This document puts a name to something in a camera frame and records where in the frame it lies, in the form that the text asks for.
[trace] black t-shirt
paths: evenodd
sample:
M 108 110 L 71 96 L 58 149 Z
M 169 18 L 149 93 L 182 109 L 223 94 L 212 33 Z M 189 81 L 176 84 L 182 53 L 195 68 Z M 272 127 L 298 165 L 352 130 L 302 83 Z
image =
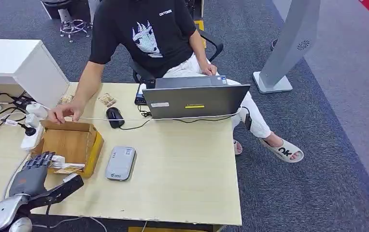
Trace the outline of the black t-shirt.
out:
M 106 64 L 123 44 L 159 78 L 192 56 L 195 30 L 184 0 L 104 0 L 95 12 L 89 61 Z

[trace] floor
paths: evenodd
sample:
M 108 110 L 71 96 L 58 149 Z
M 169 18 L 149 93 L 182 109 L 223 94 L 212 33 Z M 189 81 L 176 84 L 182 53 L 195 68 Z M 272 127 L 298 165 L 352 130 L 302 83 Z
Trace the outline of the floor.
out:
M 274 0 L 283 19 L 290 3 Z M 322 0 L 305 60 L 369 174 L 369 11 L 356 0 Z
M 262 95 L 254 85 L 252 73 L 261 70 L 270 54 L 270 41 L 280 33 L 274 11 L 271 0 L 205 3 L 207 31 L 225 44 L 214 61 L 219 72 L 252 84 L 250 92 L 270 127 L 305 153 L 300 163 L 281 162 L 238 126 L 234 137 L 244 148 L 236 157 L 243 226 L 229 226 L 225 231 L 369 232 L 369 174 L 347 136 L 351 134 L 343 129 L 345 123 L 334 111 L 334 102 L 329 102 L 328 91 L 316 79 L 317 72 L 311 71 L 311 62 L 301 60 L 291 70 L 291 92 Z M 58 28 L 59 23 L 46 17 L 38 1 L 23 0 L 18 5 L 0 0 L 0 38 L 41 39 L 65 75 L 77 81 L 88 59 L 90 38 L 81 36 L 68 43 Z M 128 57 L 120 46 L 106 66 L 103 81 L 133 82 Z M 39 217 L 35 222 L 53 224 L 58 219 Z M 126 231 L 124 221 L 102 221 L 109 231 Z M 88 219 L 58 228 L 99 229 Z

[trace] speaker grille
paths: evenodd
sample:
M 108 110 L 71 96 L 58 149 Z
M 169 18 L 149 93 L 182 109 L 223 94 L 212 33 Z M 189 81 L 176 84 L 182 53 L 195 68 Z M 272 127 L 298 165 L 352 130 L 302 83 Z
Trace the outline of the speaker grille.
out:
M 309 46 L 310 46 L 310 41 L 309 40 L 303 40 L 299 44 L 297 44 L 297 50 L 302 51 L 302 50 L 306 49 Z

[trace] stand base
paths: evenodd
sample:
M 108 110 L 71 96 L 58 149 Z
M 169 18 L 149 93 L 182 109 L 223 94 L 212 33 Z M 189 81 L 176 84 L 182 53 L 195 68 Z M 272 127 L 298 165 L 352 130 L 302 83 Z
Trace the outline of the stand base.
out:
M 254 78 L 255 84 L 258 87 L 258 91 L 263 94 L 264 93 L 287 92 L 293 89 L 293 87 L 291 86 L 286 76 L 281 78 L 281 80 L 277 84 L 275 84 L 273 87 L 270 87 L 270 88 L 265 87 L 263 82 L 260 80 L 260 72 L 254 72 L 253 78 Z

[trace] man's right arm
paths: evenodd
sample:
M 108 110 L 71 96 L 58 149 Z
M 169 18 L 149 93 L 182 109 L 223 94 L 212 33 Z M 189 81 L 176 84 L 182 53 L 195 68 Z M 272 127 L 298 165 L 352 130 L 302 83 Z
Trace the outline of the man's right arm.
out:
M 89 99 L 91 99 L 99 89 L 103 68 L 103 64 L 96 64 L 88 61 L 79 79 L 74 101 L 86 105 Z
M 48 112 L 49 120 L 61 124 L 65 123 L 65 117 L 72 116 L 72 121 L 78 121 L 89 99 L 99 89 L 103 68 L 103 64 L 89 61 L 82 72 L 73 100 L 50 110 Z
M 64 117 L 73 116 L 78 121 L 84 112 L 86 103 L 97 92 L 104 65 L 111 60 L 119 41 L 114 33 L 113 11 L 109 5 L 112 1 L 102 2 L 95 12 L 92 32 L 91 55 L 79 80 L 74 99 L 48 112 L 48 118 L 58 124 L 65 123 Z

